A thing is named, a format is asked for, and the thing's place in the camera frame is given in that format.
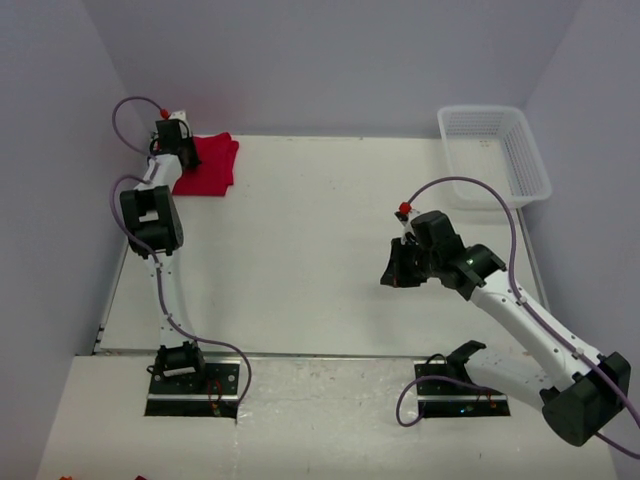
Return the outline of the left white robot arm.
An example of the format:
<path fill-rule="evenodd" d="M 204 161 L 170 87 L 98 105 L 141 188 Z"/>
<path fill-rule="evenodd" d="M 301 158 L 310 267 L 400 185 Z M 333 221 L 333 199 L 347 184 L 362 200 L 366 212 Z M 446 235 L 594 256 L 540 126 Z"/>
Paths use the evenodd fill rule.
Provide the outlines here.
<path fill-rule="evenodd" d="M 184 232 L 172 191 L 177 181 L 200 165 L 191 129 L 179 114 L 165 110 L 155 122 L 144 175 L 111 200 L 131 250 L 143 259 L 158 299 L 160 346 L 152 368 L 157 381 L 204 376 L 205 361 L 197 341 L 188 335 L 183 294 L 179 288 L 179 250 Z"/>

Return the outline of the red t shirt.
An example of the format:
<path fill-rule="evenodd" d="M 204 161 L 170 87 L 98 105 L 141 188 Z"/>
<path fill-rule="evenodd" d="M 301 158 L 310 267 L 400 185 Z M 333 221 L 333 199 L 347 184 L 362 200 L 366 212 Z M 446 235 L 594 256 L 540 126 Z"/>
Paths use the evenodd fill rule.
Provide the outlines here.
<path fill-rule="evenodd" d="M 175 183 L 174 196 L 224 197 L 234 185 L 234 165 L 240 144 L 230 133 L 195 137 L 201 164 L 183 173 Z"/>

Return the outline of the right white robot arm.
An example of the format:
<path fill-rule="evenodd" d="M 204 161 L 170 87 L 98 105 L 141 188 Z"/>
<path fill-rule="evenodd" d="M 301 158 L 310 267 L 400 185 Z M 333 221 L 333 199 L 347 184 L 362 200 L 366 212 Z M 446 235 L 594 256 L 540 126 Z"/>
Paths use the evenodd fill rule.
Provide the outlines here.
<path fill-rule="evenodd" d="M 561 325 L 492 250 L 465 246 L 443 212 L 420 213 L 404 203 L 395 216 L 403 233 L 391 241 L 381 284 L 416 288 L 439 280 L 496 320 L 535 362 L 506 360 L 470 340 L 446 355 L 441 366 L 425 362 L 413 386 L 448 383 L 479 395 L 498 392 L 540 411 L 549 428 L 572 446 L 600 437 L 627 407 L 629 362 L 617 352 L 601 353 Z"/>

